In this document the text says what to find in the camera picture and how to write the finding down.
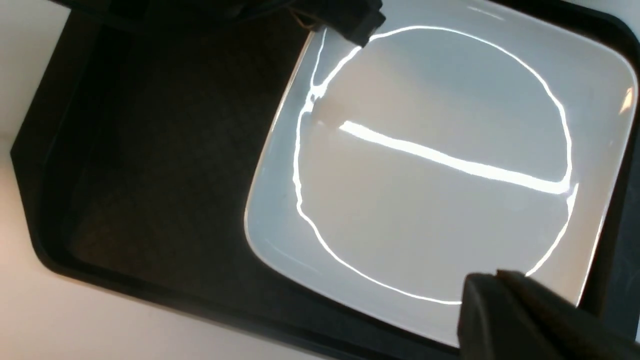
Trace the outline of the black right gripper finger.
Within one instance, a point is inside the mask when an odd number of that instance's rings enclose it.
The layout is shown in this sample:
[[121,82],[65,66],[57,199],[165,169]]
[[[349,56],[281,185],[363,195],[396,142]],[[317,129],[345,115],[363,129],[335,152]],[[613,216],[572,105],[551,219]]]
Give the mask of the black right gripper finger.
[[637,360],[639,344],[607,330],[522,272],[469,273],[457,324],[462,360]]

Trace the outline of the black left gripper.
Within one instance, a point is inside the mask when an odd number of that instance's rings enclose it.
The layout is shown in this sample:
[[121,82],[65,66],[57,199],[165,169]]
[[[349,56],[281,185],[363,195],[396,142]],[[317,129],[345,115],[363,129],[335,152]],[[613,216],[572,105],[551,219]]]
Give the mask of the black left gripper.
[[60,0],[108,27],[138,34],[198,34],[233,27],[280,10],[301,27],[328,27],[364,47],[386,22],[381,0],[151,0],[142,19],[100,10],[82,0]]

